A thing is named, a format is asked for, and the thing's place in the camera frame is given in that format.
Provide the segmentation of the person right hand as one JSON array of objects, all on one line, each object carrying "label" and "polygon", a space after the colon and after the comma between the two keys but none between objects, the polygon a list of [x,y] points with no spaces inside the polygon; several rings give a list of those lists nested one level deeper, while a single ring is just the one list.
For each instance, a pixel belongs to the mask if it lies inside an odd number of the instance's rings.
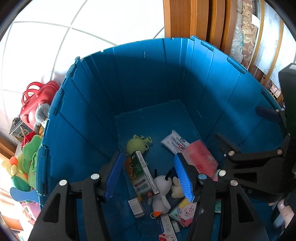
[{"label": "person right hand", "polygon": [[275,228],[287,228],[294,217],[294,212],[289,205],[285,205],[285,199],[280,199],[278,202],[268,204],[275,211],[275,217],[272,217],[272,223]]}]

